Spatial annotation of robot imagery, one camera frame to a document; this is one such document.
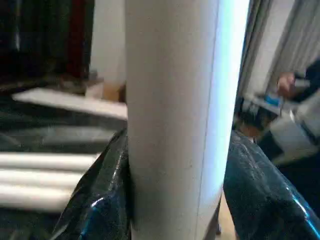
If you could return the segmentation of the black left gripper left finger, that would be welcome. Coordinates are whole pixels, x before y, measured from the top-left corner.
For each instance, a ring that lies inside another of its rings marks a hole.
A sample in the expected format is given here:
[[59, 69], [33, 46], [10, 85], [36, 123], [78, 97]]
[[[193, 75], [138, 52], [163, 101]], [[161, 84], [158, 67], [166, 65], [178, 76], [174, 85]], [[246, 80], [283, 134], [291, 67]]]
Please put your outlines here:
[[53, 240], [131, 239], [128, 135], [113, 135], [81, 177], [55, 225]]

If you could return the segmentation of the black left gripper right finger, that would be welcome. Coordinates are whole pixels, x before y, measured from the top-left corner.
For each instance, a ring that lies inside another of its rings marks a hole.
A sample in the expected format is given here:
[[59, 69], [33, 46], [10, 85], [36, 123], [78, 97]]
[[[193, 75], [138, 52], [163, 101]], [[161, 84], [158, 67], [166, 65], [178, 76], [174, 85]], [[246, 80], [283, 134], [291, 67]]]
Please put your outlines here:
[[240, 240], [318, 240], [320, 219], [246, 136], [232, 131], [223, 191]]

